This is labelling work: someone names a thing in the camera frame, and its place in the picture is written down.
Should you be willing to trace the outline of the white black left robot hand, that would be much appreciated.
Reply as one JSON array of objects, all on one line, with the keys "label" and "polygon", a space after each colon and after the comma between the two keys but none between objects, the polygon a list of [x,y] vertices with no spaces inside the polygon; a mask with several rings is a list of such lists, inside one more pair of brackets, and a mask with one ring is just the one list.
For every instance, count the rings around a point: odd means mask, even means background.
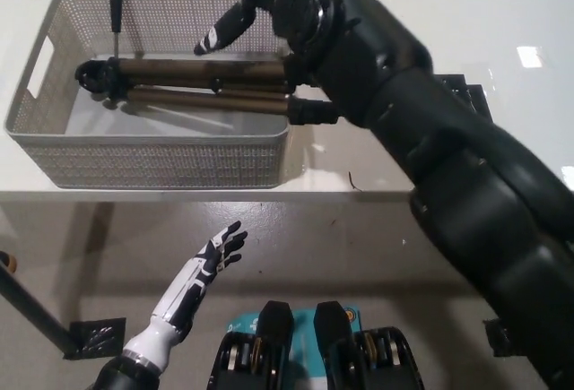
[{"label": "white black left robot hand", "polygon": [[240,250],[248,233],[239,232],[240,228],[241,221],[235,221],[209,238],[184,264],[153,310],[153,318],[159,318],[175,330],[177,343],[185,340],[191,331],[208,286],[219,273],[241,259]]}]

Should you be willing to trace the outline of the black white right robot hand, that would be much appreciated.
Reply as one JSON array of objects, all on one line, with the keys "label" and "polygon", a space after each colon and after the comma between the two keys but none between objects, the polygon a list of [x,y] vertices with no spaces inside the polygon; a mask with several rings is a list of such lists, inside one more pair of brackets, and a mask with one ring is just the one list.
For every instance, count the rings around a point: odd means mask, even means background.
[{"label": "black white right robot hand", "polygon": [[327,6],[321,0],[239,0],[198,41],[194,54],[204,56],[230,46],[253,25],[259,10],[271,15],[276,36],[299,47],[318,34]]}]

